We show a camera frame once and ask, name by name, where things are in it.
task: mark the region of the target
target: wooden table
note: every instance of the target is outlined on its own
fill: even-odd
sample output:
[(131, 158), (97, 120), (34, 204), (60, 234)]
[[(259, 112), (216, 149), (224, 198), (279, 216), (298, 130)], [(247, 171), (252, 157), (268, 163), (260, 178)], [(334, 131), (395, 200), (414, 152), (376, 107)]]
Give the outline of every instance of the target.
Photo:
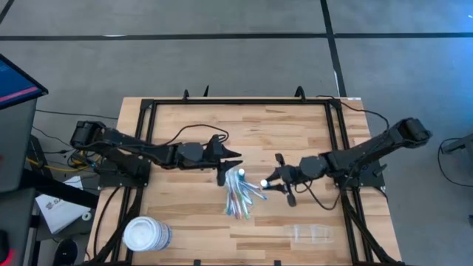
[[(134, 135), (141, 99), (124, 98), (118, 130)], [(362, 107), (360, 100), (343, 101), (355, 108)], [(365, 114), (345, 107), (343, 112), (350, 145), (368, 140), (370, 131)], [(335, 112), (333, 117), (337, 126)], [(274, 159), (277, 152), (284, 155), (287, 164), (298, 165), (301, 157), (331, 150), (324, 107), (303, 105), (158, 106), (152, 142), (164, 143), (182, 127), (195, 123), (229, 131), (225, 145), (243, 154), (241, 167), (246, 170), (248, 181), (256, 184), (277, 166)], [(143, 126), (143, 139), (146, 129), (147, 124)], [(204, 143), (215, 133), (204, 127), (187, 129), (178, 140)], [(312, 189), (326, 205), (332, 204), (338, 193), (333, 180), (327, 177), (315, 181)], [(97, 214), (102, 212), (112, 190), (101, 192)], [(123, 189), (106, 210), (98, 236), (99, 249), (116, 229), (122, 194)], [(272, 265), (274, 260), (281, 260), (284, 265), (351, 265), (340, 202), (334, 211), (325, 211), (309, 193), (303, 193), (296, 195), (298, 205), (291, 208), (280, 192), (266, 194), (267, 201), (254, 198), (256, 203), (249, 220), (236, 220), (223, 214), (226, 190), (217, 186), (215, 171), (167, 171), (153, 166), (149, 186), (144, 190), (141, 214), (169, 224), (174, 236), (167, 250), (135, 253), (133, 264), (191, 265), (194, 259), (201, 259), (203, 265)], [(401, 259), (386, 199), (372, 188), (363, 188), (361, 198), (372, 234), (390, 256)], [(298, 239), (293, 236), (294, 225), (301, 225)], [(310, 225), (325, 225), (332, 236), (317, 243), (318, 239), (308, 233)], [(353, 227), (360, 259), (364, 259), (361, 237), (356, 226)], [(123, 259), (124, 255), (122, 246), (120, 257)]]

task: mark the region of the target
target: computer screen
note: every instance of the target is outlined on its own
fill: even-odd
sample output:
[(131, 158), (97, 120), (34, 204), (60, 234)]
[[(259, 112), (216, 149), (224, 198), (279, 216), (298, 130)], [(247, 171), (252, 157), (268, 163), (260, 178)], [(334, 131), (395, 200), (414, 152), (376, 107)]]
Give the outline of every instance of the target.
[(0, 109), (47, 93), (41, 84), (0, 55)]

